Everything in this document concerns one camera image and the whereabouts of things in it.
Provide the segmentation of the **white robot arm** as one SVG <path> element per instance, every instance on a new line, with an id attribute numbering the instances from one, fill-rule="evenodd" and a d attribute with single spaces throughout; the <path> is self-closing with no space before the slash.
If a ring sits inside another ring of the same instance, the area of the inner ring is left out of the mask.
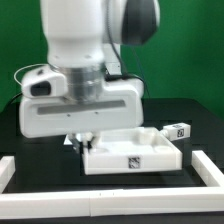
<path id="1" fill-rule="evenodd" d="M 20 129 L 28 138 L 132 129 L 143 122 L 143 84 L 108 77 L 116 45 L 142 45 L 160 23 L 158 0 L 40 0 L 48 64 L 22 79 Z"/>

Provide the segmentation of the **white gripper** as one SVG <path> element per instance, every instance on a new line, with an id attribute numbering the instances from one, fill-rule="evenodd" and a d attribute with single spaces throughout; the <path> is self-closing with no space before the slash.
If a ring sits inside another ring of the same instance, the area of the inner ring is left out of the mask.
<path id="1" fill-rule="evenodd" d="M 143 82 L 97 73 L 63 74 L 38 68 L 22 79 L 20 129 L 28 138 L 68 135 L 77 154 L 86 134 L 87 147 L 100 141 L 100 131 L 135 128 L 143 123 Z"/>

